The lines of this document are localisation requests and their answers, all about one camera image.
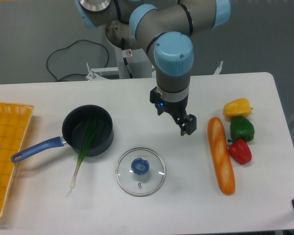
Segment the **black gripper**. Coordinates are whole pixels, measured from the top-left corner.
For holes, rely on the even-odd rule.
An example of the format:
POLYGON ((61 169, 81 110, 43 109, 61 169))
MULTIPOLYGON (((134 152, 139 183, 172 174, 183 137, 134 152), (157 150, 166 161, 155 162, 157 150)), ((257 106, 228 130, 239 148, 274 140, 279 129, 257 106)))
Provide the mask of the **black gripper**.
POLYGON ((187 114, 189 86, 177 93, 166 92, 159 86, 150 91, 149 99, 157 110, 157 115, 167 113, 178 120, 180 135, 191 135, 196 130, 196 116, 187 114))

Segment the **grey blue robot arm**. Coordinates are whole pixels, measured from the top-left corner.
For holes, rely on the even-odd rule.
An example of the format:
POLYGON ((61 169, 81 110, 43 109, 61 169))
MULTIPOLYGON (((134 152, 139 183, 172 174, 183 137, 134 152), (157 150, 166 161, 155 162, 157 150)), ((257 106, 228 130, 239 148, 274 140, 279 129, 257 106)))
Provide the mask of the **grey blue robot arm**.
POLYGON ((225 23, 231 14, 227 0, 179 0, 159 10, 142 0, 78 0, 85 24, 98 27, 113 21, 130 32, 156 70, 150 101, 157 113, 168 113, 182 135, 196 130, 196 117, 187 114, 190 70, 194 63, 190 37, 225 23))

